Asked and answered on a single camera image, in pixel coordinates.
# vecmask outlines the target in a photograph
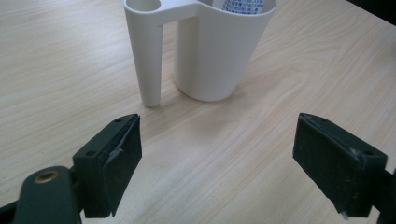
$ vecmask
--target printed label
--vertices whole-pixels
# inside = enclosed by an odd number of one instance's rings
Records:
[[[260,13],[264,6],[264,0],[225,0],[223,10],[253,15]]]

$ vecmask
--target screw hole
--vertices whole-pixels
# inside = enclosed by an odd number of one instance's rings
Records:
[[[86,156],[93,156],[95,155],[95,151],[87,151],[87,153],[85,153]]]
[[[44,184],[55,179],[58,175],[59,175],[58,171],[47,171],[36,176],[35,182],[37,184]]]

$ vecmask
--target white cup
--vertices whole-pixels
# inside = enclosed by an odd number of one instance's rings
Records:
[[[276,8],[235,14],[197,0],[124,0],[140,93],[146,106],[161,100],[163,24],[178,21],[174,78],[181,91],[206,102],[230,96]]]

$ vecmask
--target wooden table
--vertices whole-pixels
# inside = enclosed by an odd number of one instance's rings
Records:
[[[291,157],[300,112],[329,119],[396,167],[396,27],[345,0],[280,0],[235,93],[195,101],[172,79],[141,103],[121,1],[0,2],[0,205],[111,120],[142,119],[143,158],[117,215],[84,223],[345,221]]]

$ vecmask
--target black plastic part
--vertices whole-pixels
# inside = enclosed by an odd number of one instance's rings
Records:
[[[69,170],[54,166],[26,178],[13,223],[81,223]]]
[[[86,217],[116,214],[142,158],[137,115],[113,120],[73,156],[76,178],[86,189]]]
[[[373,206],[381,212],[377,224],[396,223],[396,171],[384,172],[376,184]]]
[[[293,158],[348,217],[367,217],[387,155],[332,122],[300,114]]]
[[[10,224],[14,220],[15,211],[17,209],[17,202],[9,203],[0,208],[0,223]]]

